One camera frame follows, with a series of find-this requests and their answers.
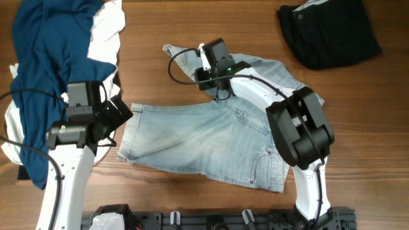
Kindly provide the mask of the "light blue denim shorts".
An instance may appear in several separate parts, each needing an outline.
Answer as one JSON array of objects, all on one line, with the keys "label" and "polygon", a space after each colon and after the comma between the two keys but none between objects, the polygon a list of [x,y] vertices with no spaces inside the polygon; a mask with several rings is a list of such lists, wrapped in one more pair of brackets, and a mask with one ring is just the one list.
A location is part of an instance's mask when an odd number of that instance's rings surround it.
[{"label": "light blue denim shorts", "polygon": [[135,103],[118,158],[178,174],[282,192],[289,165],[279,155],[266,114],[210,89],[211,100],[184,106]]}]

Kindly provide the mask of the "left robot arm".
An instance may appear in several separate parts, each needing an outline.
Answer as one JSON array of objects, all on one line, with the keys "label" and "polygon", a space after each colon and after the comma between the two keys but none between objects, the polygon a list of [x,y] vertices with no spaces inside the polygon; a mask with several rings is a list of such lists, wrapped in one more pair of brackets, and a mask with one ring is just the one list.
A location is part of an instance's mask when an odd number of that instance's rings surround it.
[{"label": "left robot arm", "polygon": [[78,229],[99,142],[132,117],[119,96],[101,97],[100,81],[68,84],[68,107],[46,133],[49,171],[37,229]]}]

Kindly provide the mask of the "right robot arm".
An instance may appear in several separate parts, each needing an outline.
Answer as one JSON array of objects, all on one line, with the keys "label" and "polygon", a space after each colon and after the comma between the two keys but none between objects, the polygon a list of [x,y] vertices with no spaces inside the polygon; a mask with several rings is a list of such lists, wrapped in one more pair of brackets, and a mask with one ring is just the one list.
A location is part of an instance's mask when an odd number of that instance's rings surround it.
[{"label": "right robot arm", "polygon": [[265,111],[275,147],[293,168],[295,208],[306,228],[317,229],[328,222],[325,167],[334,131],[316,93],[307,86],[284,88],[245,61],[236,62],[221,38],[200,44],[196,56],[203,64],[197,71],[200,84],[213,82]]}]

